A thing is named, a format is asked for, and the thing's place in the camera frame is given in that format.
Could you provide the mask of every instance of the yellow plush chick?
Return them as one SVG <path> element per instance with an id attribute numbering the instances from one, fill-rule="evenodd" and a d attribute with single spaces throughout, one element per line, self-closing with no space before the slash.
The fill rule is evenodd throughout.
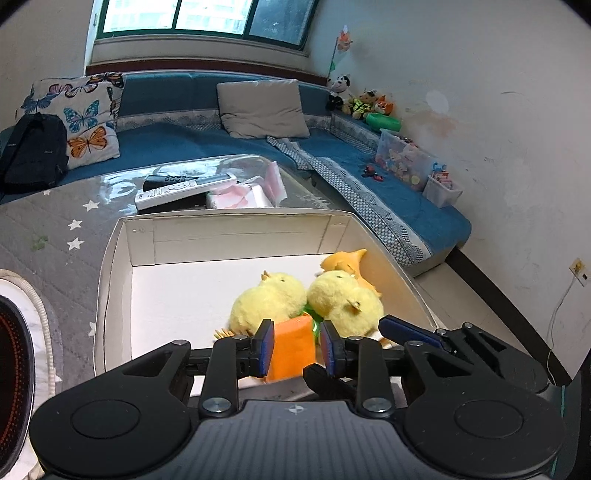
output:
<path id="1" fill-rule="evenodd" d="M 378 322 L 383 316 L 384 306 L 378 296 L 368 288 L 357 287 L 324 319 L 333 323 L 341 337 L 368 336 L 378 329 Z"/>
<path id="2" fill-rule="evenodd" d="M 358 287 L 357 280 L 347 272 L 325 272 L 308 288 L 308 303 L 318 315 L 326 318 L 335 306 L 345 303 L 349 293 Z"/>
<path id="3" fill-rule="evenodd" d="M 301 314 L 306 305 L 306 289 L 287 273 L 261 275 L 257 287 L 244 291 L 232 305 L 230 330 L 253 335 L 264 319 L 285 322 Z"/>

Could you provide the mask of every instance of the white wall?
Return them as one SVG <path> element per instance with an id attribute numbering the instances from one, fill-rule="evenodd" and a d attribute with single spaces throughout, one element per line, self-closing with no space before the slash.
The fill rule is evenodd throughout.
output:
<path id="1" fill-rule="evenodd" d="M 343 24 L 337 72 L 391 92 L 409 136 L 451 165 L 473 225 L 463 252 L 545 338 L 569 265 L 591 267 L 591 28 L 559 0 L 323 0 L 315 73 Z M 571 375 L 590 325 L 591 284 L 576 283 L 554 329 Z"/>
<path id="2" fill-rule="evenodd" d="M 29 0 L 0 27 L 0 130 L 31 84 L 84 73 L 93 0 Z"/>

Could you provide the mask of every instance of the plush toy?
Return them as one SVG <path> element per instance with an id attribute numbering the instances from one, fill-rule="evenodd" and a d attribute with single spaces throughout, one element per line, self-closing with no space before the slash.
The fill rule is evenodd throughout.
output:
<path id="1" fill-rule="evenodd" d="M 378 98 L 378 101 L 375 102 L 374 112 L 388 116 L 394 113 L 395 108 L 396 104 L 394 102 L 388 102 L 386 100 L 386 96 L 382 95 L 380 98 Z"/>
<path id="2" fill-rule="evenodd" d="M 359 264 L 366 253 L 367 250 L 365 248 L 355 252 L 337 252 L 326 257 L 320 264 L 320 268 L 322 268 L 322 270 L 325 272 L 331 270 L 341 270 L 347 272 L 354 276 L 360 287 L 373 290 L 378 298 L 381 298 L 382 294 L 378 292 L 371 283 L 361 276 Z"/>
<path id="3" fill-rule="evenodd" d="M 249 288 L 234 301 L 230 333 L 254 335 L 264 319 L 285 322 L 299 316 L 305 305 L 306 289 L 298 279 L 286 273 L 263 272 L 258 287 Z"/>
<path id="4" fill-rule="evenodd" d="M 368 288 L 351 290 L 346 302 L 336 305 L 325 320 L 330 320 L 341 337 L 368 336 L 378 329 L 384 316 L 384 306 L 378 296 Z"/>
<path id="5" fill-rule="evenodd" d="M 377 100 L 378 93 L 375 90 L 367 90 L 359 95 L 358 98 L 351 97 L 343 105 L 342 112 L 351 115 L 356 120 L 360 120 L 374 111 L 374 104 Z"/>
<path id="6" fill-rule="evenodd" d="M 336 305 L 346 303 L 348 294 L 358 287 L 355 278 L 347 272 L 328 271 L 308 288 L 308 303 L 318 315 L 326 318 Z"/>
<path id="7" fill-rule="evenodd" d="M 312 317 L 307 313 L 275 324 L 275 345 L 266 382 L 300 377 L 302 370 L 316 362 L 316 341 Z"/>
<path id="8" fill-rule="evenodd" d="M 340 270 L 323 273 L 312 282 L 308 303 L 325 320 L 331 320 L 343 337 L 373 332 L 384 316 L 384 307 L 374 291 L 360 287 Z"/>
<path id="9" fill-rule="evenodd" d="M 337 77 L 336 81 L 330 85 L 329 100 L 326 104 L 326 109 L 340 109 L 344 104 L 343 97 L 347 97 L 345 93 L 350 86 L 351 82 L 349 76 L 341 75 L 340 77 Z"/>

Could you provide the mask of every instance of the black backpack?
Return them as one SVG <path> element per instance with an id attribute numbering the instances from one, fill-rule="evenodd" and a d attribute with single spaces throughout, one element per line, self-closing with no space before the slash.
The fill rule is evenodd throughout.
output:
<path id="1" fill-rule="evenodd" d="M 49 189 L 68 171 L 67 130 L 56 115 L 24 115 L 0 157 L 0 190 L 27 193 Z"/>

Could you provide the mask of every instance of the green toy bowl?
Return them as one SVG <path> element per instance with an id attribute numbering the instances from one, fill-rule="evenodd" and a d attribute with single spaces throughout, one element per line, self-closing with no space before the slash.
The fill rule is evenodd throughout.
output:
<path id="1" fill-rule="evenodd" d="M 400 132 L 400 129 L 402 128 L 402 122 L 398 120 L 398 118 L 382 115 L 381 113 L 370 113 L 365 118 L 365 121 L 371 130 L 375 130 L 376 132 L 379 132 L 381 128 Z"/>

